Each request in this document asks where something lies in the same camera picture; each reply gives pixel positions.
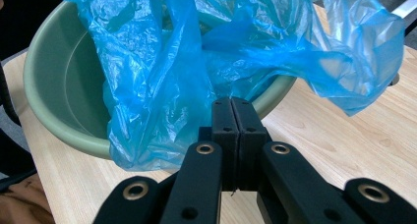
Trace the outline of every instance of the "metal ring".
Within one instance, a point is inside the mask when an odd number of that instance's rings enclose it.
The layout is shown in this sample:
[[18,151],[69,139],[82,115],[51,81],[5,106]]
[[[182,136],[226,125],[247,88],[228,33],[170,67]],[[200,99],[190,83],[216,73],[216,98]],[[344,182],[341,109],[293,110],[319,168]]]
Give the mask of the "metal ring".
[[375,202],[385,203],[389,201],[389,195],[376,186],[361,184],[358,191],[365,198]]
[[210,154],[214,152],[214,147],[211,144],[200,144],[197,146],[197,152],[200,154]]
[[[132,193],[131,189],[137,188],[137,187],[142,188],[142,190],[138,193]],[[146,182],[139,181],[139,182],[135,182],[127,186],[125,190],[123,190],[123,197],[127,200],[137,200],[145,196],[148,193],[148,191],[149,191],[148,184]]]
[[289,153],[290,149],[289,147],[283,145],[283,144],[273,144],[270,149],[272,149],[272,151],[274,153],[278,153],[278,154],[287,154]]

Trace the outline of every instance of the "brown pants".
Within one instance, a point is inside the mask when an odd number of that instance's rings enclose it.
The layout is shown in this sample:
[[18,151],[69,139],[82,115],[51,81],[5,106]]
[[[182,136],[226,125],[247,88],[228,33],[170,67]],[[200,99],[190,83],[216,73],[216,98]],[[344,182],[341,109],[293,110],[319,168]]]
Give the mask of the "brown pants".
[[10,186],[0,194],[0,224],[54,223],[45,192],[37,174]]

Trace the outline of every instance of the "crumpled plastic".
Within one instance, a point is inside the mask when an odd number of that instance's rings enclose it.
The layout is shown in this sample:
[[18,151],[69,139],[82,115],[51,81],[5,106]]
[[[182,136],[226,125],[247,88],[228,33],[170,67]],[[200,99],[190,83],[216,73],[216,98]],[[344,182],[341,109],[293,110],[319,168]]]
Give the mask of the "crumpled plastic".
[[403,21],[378,0],[324,0],[330,33],[311,0],[68,1],[96,45],[126,170],[178,168],[219,97],[253,100],[288,75],[354,115],[402,61]]

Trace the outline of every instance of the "light wood tabletop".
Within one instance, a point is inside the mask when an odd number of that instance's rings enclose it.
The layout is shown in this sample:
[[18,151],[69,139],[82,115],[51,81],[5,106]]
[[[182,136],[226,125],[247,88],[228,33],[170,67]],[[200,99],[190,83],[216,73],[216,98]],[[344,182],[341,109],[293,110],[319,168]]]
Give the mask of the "light wood tabletop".
[[[91,223],[110,192],[126,178],[161,181],[164,171],[126,172],[52,136],[36,119],[23,86],[26,55],[6,64],[5,74],[30,151],[57,223]],[[400,81],[369,108],[347,117],[302,80],[263,119],[274,140],[288,142],[329,183],[353,178],[385,184],[417,206],[417,51],[405,47]],[[262,223],[255,193],[224,193],[221,223]]]

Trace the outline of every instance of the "green bowl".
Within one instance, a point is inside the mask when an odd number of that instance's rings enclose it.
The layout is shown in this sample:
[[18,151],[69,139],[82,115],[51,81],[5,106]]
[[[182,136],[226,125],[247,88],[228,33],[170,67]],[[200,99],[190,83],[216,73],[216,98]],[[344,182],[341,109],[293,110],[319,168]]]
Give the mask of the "green bowl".
[[[295,78],[278,76],[254,101],[261,118],[282,100]],[[63,2],[44,21],[28,51],[24,84],[30,108],[55,137],[84,153],[110,158],[102,100],[104,74],[77,7]]]

